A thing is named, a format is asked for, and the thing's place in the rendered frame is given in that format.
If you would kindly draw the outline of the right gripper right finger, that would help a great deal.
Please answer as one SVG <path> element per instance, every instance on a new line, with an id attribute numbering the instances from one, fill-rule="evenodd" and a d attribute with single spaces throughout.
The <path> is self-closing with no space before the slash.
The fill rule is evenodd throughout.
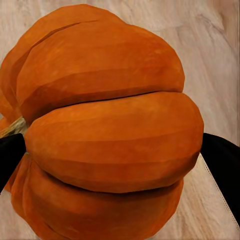
<path id="1" fill-rule="evenodd" d="M 240 226 L 240 147 L 204 132 L 200 152 Z"/>

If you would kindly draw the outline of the pumpkin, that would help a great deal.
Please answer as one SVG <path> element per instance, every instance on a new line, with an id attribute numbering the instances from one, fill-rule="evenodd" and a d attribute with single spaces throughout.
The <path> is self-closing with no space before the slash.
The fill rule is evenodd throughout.
<path id="1" fill-rule="evenodd" d="M 4 189 L 43 240 L 145 240 L 175 214 L 204 121 L 175 49 L 88 4 L 39 19 L 0 67 Z"/>

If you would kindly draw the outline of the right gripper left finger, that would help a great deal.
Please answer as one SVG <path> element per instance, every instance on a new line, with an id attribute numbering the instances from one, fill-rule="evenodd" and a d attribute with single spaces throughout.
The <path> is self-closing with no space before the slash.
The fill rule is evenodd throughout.
<path id="1" fill-rule="evenodd" d="M 0 193 L 26 152 L 22 133 L 0 138 Z"/>

